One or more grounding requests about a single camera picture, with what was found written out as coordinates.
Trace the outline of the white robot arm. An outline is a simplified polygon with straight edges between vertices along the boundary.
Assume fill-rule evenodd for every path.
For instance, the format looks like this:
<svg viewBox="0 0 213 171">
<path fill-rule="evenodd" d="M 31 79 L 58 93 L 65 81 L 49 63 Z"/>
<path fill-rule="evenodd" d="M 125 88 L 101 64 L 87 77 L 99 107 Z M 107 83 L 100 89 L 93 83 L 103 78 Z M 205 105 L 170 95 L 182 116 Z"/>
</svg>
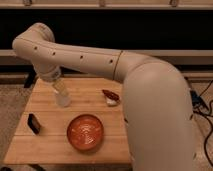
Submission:
<svg viewBox="0 0 213 171">
<path fill-rule="evenodd" d="M 18 35 L 12 48 L 47 82 L 58 79 L 65 67 L 123 85 L 133 171 L 197 171 L 190 91 L 170 63 L 123 50 L 57 44 L 43 23 Z"/>
</svg>

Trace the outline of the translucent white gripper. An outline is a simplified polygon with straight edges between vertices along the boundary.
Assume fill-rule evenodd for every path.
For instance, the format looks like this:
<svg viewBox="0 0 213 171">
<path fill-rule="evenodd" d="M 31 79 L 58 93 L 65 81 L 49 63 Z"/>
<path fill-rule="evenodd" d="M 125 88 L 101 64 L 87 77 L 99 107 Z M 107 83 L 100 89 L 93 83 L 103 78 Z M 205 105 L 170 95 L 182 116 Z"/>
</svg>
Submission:
<svg viewBox="0 0 213 171">
<path fill-rule="evenodd" d="M 59 78 L 52 83 L 56 103 L 60 107 L 68 107 L 70 105 L 70 96 L 64 81 Z"/>
</svg>

